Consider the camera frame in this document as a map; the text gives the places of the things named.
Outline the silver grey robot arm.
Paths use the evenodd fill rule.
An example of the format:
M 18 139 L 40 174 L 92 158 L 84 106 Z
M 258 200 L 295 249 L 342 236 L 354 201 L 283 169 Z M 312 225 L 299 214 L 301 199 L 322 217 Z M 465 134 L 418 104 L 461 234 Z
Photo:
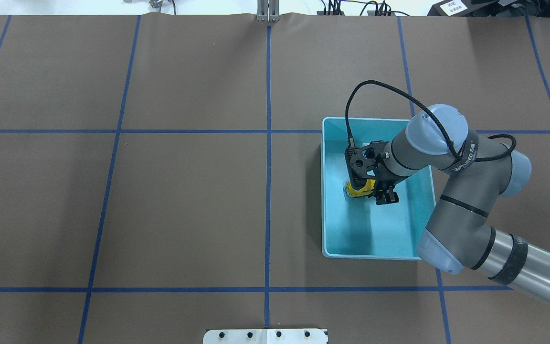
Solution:
M 365 147 L 356 145 L 349 118 L 345 122 L 350 188 L 373 179 L 377 204 L 397 202 L 395 185 L 427 166 L 449 176 L 415 246 L 421 259 L 449 274 L 478 271 L 550 303 L 550 252 L 487 224 L 497 198 L 517 194 L 532 173 L 515 140 L 506 145 L 479 135 L 446 104 L 424 108 L 390 141 Z

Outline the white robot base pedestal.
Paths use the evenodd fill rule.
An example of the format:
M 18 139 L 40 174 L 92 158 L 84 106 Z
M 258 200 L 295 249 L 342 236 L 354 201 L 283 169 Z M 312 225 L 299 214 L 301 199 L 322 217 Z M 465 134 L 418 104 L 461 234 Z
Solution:
M 319 328 L 214 329 L 203 344 L 328 344 L 328 331 Z

